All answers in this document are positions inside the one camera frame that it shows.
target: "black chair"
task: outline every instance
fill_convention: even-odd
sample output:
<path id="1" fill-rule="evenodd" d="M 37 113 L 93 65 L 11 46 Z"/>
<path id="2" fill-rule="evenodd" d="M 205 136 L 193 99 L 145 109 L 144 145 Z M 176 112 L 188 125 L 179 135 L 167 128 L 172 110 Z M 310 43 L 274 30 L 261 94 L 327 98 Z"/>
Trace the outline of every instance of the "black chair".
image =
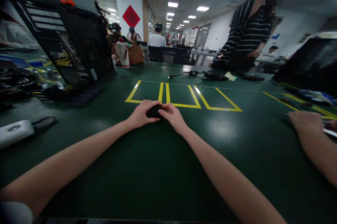
<path id="1" fill-rule="evenodd" d="M 186 55 L 185 55 L 185 60 L 184 60 L 184 65 L 191 65 L 191 51 L 192 47 L 190 46 L 185 46 L 183 44 L 177 45 L 177 48 L 179 49 L 187 49 Z"/>
<path id="2" fill-rule="evenodd" d="M 149 46 L 148 47 L 148 59 L 153 62 L 163 62 L 164 59 L 160 58 L 160 47 Z"/>
<path id="3" fill-rule="evenodd" d="M 163 57 L 165 63 L 184 65 L 186 53 L 187 49 L 160 47 L 160 58 Z"/>

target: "forearm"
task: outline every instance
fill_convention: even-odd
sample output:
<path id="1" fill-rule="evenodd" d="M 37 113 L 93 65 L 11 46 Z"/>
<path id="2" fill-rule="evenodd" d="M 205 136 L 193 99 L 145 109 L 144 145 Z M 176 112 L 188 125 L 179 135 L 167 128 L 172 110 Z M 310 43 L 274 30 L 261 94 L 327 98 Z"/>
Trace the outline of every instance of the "forearm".
<path id="1" fill-rule="evenodd" d="M 219 152 L 189 128 L 181 134 L 215 188 L 242 223 L 285 223 L 266 197 Z"/>
<path id="2" fill-rule="evenodd" d="M 37 217 L 60 189 L 130 130 L 125 121 L 120 122 L 58 152 L 3 188 L 1 200 L 25 203 Z"/>
<path id="3" fill-rule="evenodd" d="M 318 170 L 337 187 L 337 144 L 321 131 L 298 131 L 302 148 Z"/>
<path id="4" fill-rule="evenodd" d="M 259 49 L 260 51 L 262 51 L 262 49 L 264 48 L 266 44 L 264 42 L 260 43 L 256 49 Z"/>

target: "white power bank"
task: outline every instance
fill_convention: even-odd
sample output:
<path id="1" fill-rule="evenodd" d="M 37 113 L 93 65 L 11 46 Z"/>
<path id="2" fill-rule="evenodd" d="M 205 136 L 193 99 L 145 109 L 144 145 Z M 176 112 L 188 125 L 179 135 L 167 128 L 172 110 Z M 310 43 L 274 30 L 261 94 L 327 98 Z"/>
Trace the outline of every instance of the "white power bank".
<path id="1" fill-rule="evenodd" d="M 34 128 L 29 120 L 12 123 L 0 128 L 0 149 L 16 143 L 34 134 Z"/>

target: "yellow tape marking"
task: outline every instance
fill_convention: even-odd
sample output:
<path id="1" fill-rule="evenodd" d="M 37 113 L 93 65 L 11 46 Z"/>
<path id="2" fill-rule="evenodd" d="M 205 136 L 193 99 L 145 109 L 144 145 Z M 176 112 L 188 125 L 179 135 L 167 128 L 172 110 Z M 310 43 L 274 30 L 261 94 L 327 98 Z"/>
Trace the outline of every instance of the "yellow tape marking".
<path id="1" fill-rule="evenodd" d="M 187 108 L 201 108 L 199 101 L 197 100 L 196 95 L 194 94 L 192 87 L 190 85 L 187 85 L 189 87 L 189 90 L 191 92 L 191 95 L 194 99 L 194 102 L 196 103 L 195 105 L 186 105 L 186 104 L 177 104 L 177 103 L 172 103 L 175 107 L 187 107 Z M 166 103 L 170 103 L 171 98 L 170 98 L 170 88 L 169 84 L 166 83 Z"/>
<path id="2" fill-rule="evenodd" d="M 132 92 L 130 93 L 129 97 L 126 99 L 125 102 L 130 102 L 130 103 L 141 103 L 141 101 L 133 100 L 132 97 L 134 96 L 135 92 L 137 91 L 141 81 L 138 80 L 137 84 L 134 86 Z"/>
<path id="3" fill-rule="evenodd" d="M 160 83 L 159 96 L 158 96 L 158 100 L 160 101 L 163 101 L 163 88 L 164 88 L 164 83 Z"/>
<path id="4" fill-rule="evenodd" d="M 208 110 L 218 110 L 218 111 L 235 111 L 235 112 L 242 112 L 242 110 L 237 106 L 235 105 L 226 95 L 224 95 L 218 88 L 215 88 L 222 96 L 224 96 L 224 98 L 226 100 L 228 100 L 232 105 L 233 107 L 235 108 L 216 108 L 216 107 L 210 107 L 210 105 L 208 105 L 207 101 L 205 100 L 205 98 L 203 97 L 203 95 L 201 94 L 201 92 L 199 91 L 199 89 L 194 86 L 194 89 L 197 91 L 197 93 L 199 94 L 201 100 L 203 101 L 203 103 L 205 104 L 206 108 Z"/>
<path id="5" fill-rule="evenodd" d="M 289 98 L 291 98 L 291 99 L 293 99 L 293 100 L 295 100 L 295 101 L 297 101 L 299 103 L 306 103 L 305 101 L 299 99 L 298 97 L 292 96 L 290 94 L 283 94 L 283 95 L 285 95 L 285 96 L 287 96 L 287 97 L 289 97 Z M 312 108 L 315 109 L 318 112 L 321 112 L 321 113 L 327 115 L 327 117 L 324 116 L 324 118 L 326 118 L 326 119 L 336 119 L 337 118 L 337 115 L 334 115 L 333 113 L 330 113 L 329 111 L 326 111 L 326 110 L 324 110 L 324 109 L 322 109 L 320 107 L 312 106 Z"/>
<path id="6" fill-rule="evenodd" d="M 290 107 L 291 109 L 295 110 L 295 111 L 299 111 L 298 109 L 288 105 L 287 103 L 284 103 L 282 101 L 280 101 L 278 98 L 275 98 L 274 96 L 270 95 L 269 93 L 263 92 L 264 94 L 268 95 L 269 97 L 272 97 L 273 99 L 277 100 L 278 102 L 281 102 L 282 104 L 286 105 L 287 107 Z"/>
<path id="7" fill-rule="evenodd" d="M 291 85 L 289 85 L 289 84 L 287 84 L 287 83 L 285 83 L 285 82 L 282 82 L 282 84 L 285 84 L 286 86 L 289 86 L 289 87 L 292 87 L 292 88 L 298 89 L 297 87 L 293 87 L 293 86 L 291 86 Z"/>

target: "black computer mouse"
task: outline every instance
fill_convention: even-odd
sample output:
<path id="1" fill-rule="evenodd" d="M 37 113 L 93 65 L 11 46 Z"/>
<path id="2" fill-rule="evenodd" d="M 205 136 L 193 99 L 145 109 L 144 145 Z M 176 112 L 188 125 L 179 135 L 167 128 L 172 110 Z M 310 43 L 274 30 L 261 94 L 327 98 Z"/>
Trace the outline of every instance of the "black computer mouse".
<path id="1" fill-rule="evenodd" d="M 160 104 L 153 106 L 152 108 L 150 108 L 146 112 L 146 116 L 148 118 L 160 118 L 160 119 L 162 119 L 163 117 L 158 112 L 159 109 L 161 109 L 161 105 Z"/>

